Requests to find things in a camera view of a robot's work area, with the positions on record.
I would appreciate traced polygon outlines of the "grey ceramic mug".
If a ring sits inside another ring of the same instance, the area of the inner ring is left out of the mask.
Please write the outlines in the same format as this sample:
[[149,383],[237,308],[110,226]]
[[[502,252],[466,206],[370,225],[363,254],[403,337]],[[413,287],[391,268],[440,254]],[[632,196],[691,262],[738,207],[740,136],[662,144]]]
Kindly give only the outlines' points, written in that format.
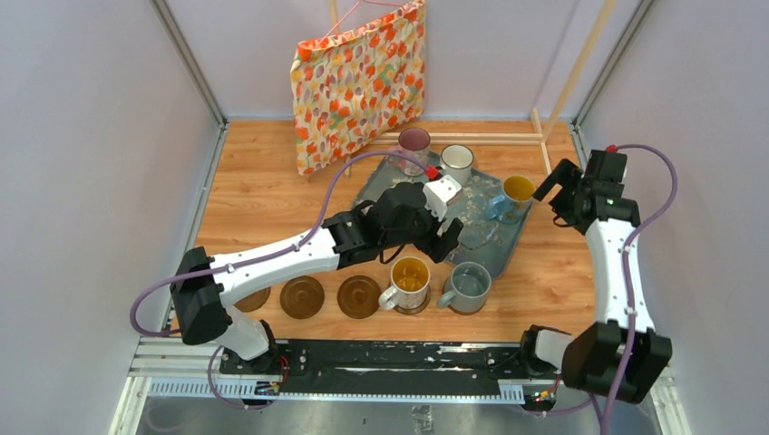
[[446,279],[436,306],[449,308],[457,314],[475,314],[484,307],[491,287],[492,278],[484,266],[474,262],[460,263]]

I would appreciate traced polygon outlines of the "brown round coaster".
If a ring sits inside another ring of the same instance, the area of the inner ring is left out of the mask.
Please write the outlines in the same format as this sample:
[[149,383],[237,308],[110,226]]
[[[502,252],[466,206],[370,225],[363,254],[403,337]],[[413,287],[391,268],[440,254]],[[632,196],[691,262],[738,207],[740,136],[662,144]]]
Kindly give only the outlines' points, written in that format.
[[428,299],[424,299],[420,305],[414,308],[403,308],[402,306],[397,305],[394,310],[399,314],[414,315],[421,313],[429,305],[429,303],[430,301]]
[[354,275],[338,288],[337,304],[347,317],[365,319],[379,309],[381,286],[370,276]]
[[262,307],[270,297],[271,288],[266,287],[237,301],[234,306],[243,313],[251,313]]
[[280,294],[283,312],[291,318],[303,320],[317,314],[325,302],[325,289],[312,276],[302,275],[285,283]]

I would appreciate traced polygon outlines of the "white floral mug yellow inside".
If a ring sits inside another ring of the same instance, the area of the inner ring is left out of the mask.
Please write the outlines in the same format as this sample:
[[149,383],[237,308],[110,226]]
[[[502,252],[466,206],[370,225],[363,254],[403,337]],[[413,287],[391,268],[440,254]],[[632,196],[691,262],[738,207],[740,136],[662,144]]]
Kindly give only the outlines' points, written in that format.
[[420,258],[407,256],[398,259],[390,269],[390,285],[379,297],[379,307],[394,310],[397,305],[414,308],[424,299],[430,299],[431,273]]

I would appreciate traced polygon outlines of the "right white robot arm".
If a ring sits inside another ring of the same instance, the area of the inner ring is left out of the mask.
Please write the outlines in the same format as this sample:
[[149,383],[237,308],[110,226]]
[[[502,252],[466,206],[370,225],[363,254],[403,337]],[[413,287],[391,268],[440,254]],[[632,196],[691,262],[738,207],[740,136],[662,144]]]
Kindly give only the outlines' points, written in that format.
[[518,365],[540,378],[558,373],[566,386],[637,404],[669,363],[673,347],[656,331],[647,310],[638,266],[644,229],[638,203],[626,198],[627,155],[593,150],[585,168],[562,159],[535,190],[559,227],[587,240],[595,288],[595,320],[579,335],[533,325],[521,338]]

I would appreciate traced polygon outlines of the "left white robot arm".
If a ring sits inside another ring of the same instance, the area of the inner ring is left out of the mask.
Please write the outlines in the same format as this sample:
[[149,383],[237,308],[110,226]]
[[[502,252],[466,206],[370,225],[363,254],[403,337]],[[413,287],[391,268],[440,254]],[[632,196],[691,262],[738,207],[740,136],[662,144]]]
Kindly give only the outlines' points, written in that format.
[[208,256],[201,246],[189,250],[170,285],[181,340],[216,343],[252,372],[271,372],[278,354],[274,337],[265,322],[237,309],[237,302],[298,276],[382,259],[393,247],[412,245],[442,262],[458,246],[463,228],[460,219],[446,219],[461,191],[449,176],[401,182],[378,200],[364,201],[289,239],[217,256]]

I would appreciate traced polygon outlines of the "blue butterfly mug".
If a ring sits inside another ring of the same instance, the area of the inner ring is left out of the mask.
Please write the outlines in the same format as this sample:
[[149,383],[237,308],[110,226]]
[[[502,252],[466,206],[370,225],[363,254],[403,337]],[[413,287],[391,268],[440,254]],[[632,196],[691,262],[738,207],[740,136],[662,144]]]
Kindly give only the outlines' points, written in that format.
[[501,193],[487,201],[485,216],[504,224],[519,222],[531,207],[534,183],[520,175],[510,176],[501,184]]

